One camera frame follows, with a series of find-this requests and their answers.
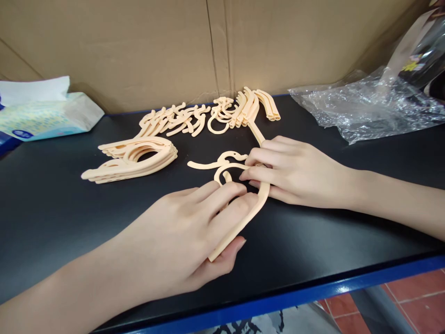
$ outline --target fingernail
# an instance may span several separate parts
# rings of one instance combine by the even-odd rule
[[[239,252],[239,250],[244,246],[244,244],[246,243],[246,239],[244,239],[244,241],[242,242],[242,244],[240,244],[239,246],[238,246],[238,249],[236,250],[236,252]]]

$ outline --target plastic bag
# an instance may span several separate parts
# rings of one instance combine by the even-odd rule
[[[380,68],[348,83],[363,77],[363,72],[355,71],[338,83],[292,88],[289,93],[320,126],[337,126],[350,145],[445,122],[442,104],[388,73]]]

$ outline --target tissue box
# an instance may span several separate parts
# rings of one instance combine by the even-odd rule
[[[104,115],[84,93],[69,93],[66,101],[38,101],[0,110],[0,131],[23,141],[90,131]]]

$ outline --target red floor tile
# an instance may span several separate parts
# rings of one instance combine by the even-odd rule
[[[326,299],[333,317],[358,312],[350,294],[338,295]]]
[[[445,293],[401,304],[420,334],[445,331]]]
[[[331,313],[329,312],[328,304],[326,304],[326,301],[325,301],[324,299],[319,300],[318,302],[321,304],[321,306],[323,306],[324,310],[325,310],[327,313],[331,314]]]
[[[335,322],[343,334],[371,334],[360,313],[336,318]]]
[[[393,302],[395,302],[394,296],[393,296],[393,294],[391,293],[391,291],[389,291],[389,289],[388,289],[388,287],[386,286],[386,284],[382,284],[380,287],[386,292],[386,294],[389,296],[389,298],[391,298],[391,300],[392,300]]]
[[[408,318],[408,316],[405,314],[405,312],[403,312],[402,306],[400,306],[399,304],[396,304],[397,308],[399,309],[399,312],[402,314],[402,316],[405,318],[405,320],[407,321],[407,323],[411,326],[411,328],[413,329],[413,331],[415,333],[417,333],[416,328],[414,327],[413,323],[411,322],[411,320]]]
[[[441,270],[436,270],[390,282],[387,285],[400,302],[445,291],[445,274]]]

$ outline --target cardboard wall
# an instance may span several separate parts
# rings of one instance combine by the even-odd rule
[[[426,0],[3,0],[0,79],[71,76],[107,113],[272,94],[387,61]]]
[[[375,70],[428,1],[209,1],[220,92],[271,94]]]
[[[218,97],[205,0],[3,0],[0,39],[108,113]],[[3,76],[36,79],[0,57]]]

